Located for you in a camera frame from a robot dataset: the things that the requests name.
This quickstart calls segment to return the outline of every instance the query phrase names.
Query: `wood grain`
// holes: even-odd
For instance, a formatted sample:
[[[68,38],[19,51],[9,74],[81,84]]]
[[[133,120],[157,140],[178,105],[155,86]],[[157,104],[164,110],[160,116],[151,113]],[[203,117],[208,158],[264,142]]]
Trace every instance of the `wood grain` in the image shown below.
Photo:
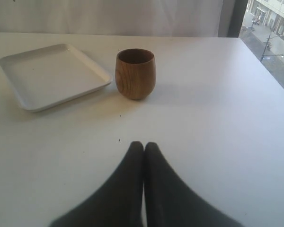
[[[146,98],[156,84],[153,53],[143,49],[121,51],[116,59],[115,82],[125,97],[133,100]]]

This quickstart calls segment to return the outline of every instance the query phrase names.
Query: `white ceramic tray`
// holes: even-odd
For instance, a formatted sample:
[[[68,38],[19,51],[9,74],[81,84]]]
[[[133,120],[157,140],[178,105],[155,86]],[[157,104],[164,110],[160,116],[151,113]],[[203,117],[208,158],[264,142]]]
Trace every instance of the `white ceramic tray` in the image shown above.
[[[112,82],[97,63],[69,44],[0,59],[21,108],[41,111],[94,92]]]

